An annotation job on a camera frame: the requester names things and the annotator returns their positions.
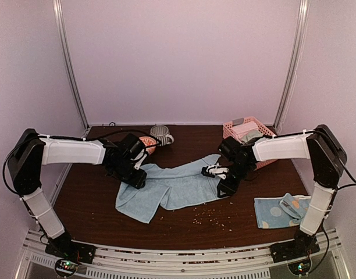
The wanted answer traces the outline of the pink plastic basket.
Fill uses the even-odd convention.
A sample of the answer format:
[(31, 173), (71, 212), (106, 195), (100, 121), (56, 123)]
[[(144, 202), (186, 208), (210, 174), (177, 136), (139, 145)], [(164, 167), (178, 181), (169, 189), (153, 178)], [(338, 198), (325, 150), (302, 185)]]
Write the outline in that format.
[(276, 134), (254, 117), (228, 122), (223, 125), (223, 140), (218, 147), (220, 153), (232, 162), (229, 170), (234, 174), (246, 173), (267, 166), (274, 159), (257, 162), (252, 145), (259, 139), (267, 139)]

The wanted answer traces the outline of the light blue towel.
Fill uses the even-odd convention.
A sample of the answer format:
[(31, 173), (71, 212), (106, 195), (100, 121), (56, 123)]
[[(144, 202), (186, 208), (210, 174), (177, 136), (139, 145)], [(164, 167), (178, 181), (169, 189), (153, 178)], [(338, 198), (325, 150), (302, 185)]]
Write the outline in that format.
[(218, 200), (217, 185), (220, 177), (202, 175), (203, 167), (218, 163), (219, 154), (207, 155), (193, 162), (161, 168), (157, 164), (145, 164), (145, 187), (136, 189), (124, 182), (120, 184), (115, 208), (118, 212), (148, 224), (159, 207), (178, 210)]

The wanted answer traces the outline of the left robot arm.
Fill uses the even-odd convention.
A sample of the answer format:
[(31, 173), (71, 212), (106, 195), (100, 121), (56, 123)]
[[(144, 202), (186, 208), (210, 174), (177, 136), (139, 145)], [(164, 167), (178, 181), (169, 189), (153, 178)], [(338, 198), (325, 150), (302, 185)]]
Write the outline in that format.
[(141, 169), (147, 147), (134, 134), (112, 142), (106, 138), (76, 138), (39, 134), (26, 129), (6, 157), (3, 172), (10, 174), (12, 192), (19, 196), (33, 219), (43, 229), (53, 249), (63, 258), (76, 251), (70, 233), (54, 211), (42, 189), (42, 168), (49, 164), (101, 165), (107, 174), (134, 188), (145, 186)]

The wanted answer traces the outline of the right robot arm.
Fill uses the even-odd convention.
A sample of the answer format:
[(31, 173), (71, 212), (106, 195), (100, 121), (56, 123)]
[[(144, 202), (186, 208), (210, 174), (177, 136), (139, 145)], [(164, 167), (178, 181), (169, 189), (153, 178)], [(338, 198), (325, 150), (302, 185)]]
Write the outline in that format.
[(219, 197), (233, 195), (247, 173), (258, 162), (279, 159), (308, 159), (314, 174), (314, 190), (306, 215), (294, 239), (274, 244), (276, 256), (305, 256), (314, 250), (315, 235), (333, 206), (339, 181), (347, 173), (347, 154), (331, 129), (320, 124), (313, 130), (285, 135), (263, 135), (242, 144), (233, 137), (222, 140), (219, 152), (231, 163), (218, 186)]

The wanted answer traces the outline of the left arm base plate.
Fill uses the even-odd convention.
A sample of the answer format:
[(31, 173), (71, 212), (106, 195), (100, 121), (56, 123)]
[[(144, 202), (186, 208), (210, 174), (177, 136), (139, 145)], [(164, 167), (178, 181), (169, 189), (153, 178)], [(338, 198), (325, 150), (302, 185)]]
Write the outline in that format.
[(75, 263), (91, 264), (96, 252), (96, 247), (90, 244), (74, 242), (68, 239), (49, 239), (45, 253), (54, 255)]

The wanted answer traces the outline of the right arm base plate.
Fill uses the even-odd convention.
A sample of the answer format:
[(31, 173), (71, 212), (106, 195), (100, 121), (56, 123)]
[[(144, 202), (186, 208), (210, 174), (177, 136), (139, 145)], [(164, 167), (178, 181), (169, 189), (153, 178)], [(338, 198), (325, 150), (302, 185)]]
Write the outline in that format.
[(305, 246), (296, 240), (278, 242), (272, 244), (269, 249), (274, 263), (294, 260), (301, 257), (305, 258), (320, 251), (319, 244), (316, 241)]

